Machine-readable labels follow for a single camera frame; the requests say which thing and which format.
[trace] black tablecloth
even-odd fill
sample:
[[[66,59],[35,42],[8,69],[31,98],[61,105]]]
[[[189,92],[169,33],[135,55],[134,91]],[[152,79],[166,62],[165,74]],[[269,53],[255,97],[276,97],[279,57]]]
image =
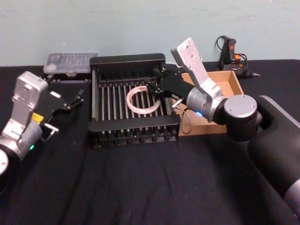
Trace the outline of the black tablecloth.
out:
[[[215,63],[205,63],[208,71]],[[300,61],[260,60],[262,76],[241,80],[246,94],[268,95],[300,121]],[[42,67],[0,68],[0,130],[10,116],[15,79]],[[87,141],[90,83],[50,87],[84,106],[54,124],[60,133],[38,143],[0,196],[1,225],[297,224],[291,210],[257,171],[246,147],[226,135],[177,142],[91,149]]]

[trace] black metal rack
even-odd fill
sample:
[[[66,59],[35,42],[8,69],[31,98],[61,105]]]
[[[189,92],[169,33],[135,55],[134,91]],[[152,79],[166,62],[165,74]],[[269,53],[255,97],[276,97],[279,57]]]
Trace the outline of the black metal rack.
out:
[[[165,56],[161,53],[94,57],[92,71],[90,141],[94,147],[171,141],[178,138],[180,116],[172,110],[166,98],[153,113],[133,113],[126,103],[127,93],[144,85],[148,78],[159,82],[153,69],[161,69]],[[133,105],[148,108],[155,99],[147,92],[133,98]]]

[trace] light blue wall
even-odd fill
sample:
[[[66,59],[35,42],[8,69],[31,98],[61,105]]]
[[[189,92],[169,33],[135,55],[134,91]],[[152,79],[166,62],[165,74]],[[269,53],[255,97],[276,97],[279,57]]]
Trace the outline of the light blue wall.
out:
[[[300,58],[300,0],[0,0],[0,65],[43,65],[49,53],[157,53],[192,37],[218,60],[219,35],[250,60]]]

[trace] black cable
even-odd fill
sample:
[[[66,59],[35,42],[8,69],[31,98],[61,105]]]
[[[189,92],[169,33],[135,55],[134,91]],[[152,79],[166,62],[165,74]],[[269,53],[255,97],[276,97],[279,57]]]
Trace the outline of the black cable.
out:
[[[219,43],[218,43],[219,39],[221,39],[221,38],[223,38],[224,41],[225,41],[225,39],[227,39],[227,38],[229,38],[229,37],[227,37],[227,36],[225,36],[225,35],[222,35],[222,36],[219,36],[219,37],[216,39],[215,46],[217,46],[217,47],[222,51],[222,48],[220,48]]]

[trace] brown cardboard tray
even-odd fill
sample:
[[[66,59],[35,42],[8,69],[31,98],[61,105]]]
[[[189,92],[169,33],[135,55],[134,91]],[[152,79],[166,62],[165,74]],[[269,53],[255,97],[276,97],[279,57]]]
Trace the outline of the brown cardboard tray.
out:
[[[240,83],[233,71],[208,72],[208,75],[214,82],[216,82],[217,85],[220,86],[225,97],[229,98],[233,95],[244,94],[242,88],[240,87]],[[188,74],[183,74],[182,77],[186,82],[193,83]],[[186,106],[184,104],[180,104],[180,108],[184,110]],[[175,109],[175,111],[176,113],[181,115],[181,112],[179,110]],[[192,131],[188,135],[226,133],[225,125],[218,125],[214,122],[209,123],[207,119],[198,116],[195,112],[191,110],[187,110],[187,113],[191,117],[193,123]],[[187,119],[187,116],[184,116],[182,128],[184,131],[189,130],[189,121]],[[186,135],[180,130],[179,136]]]

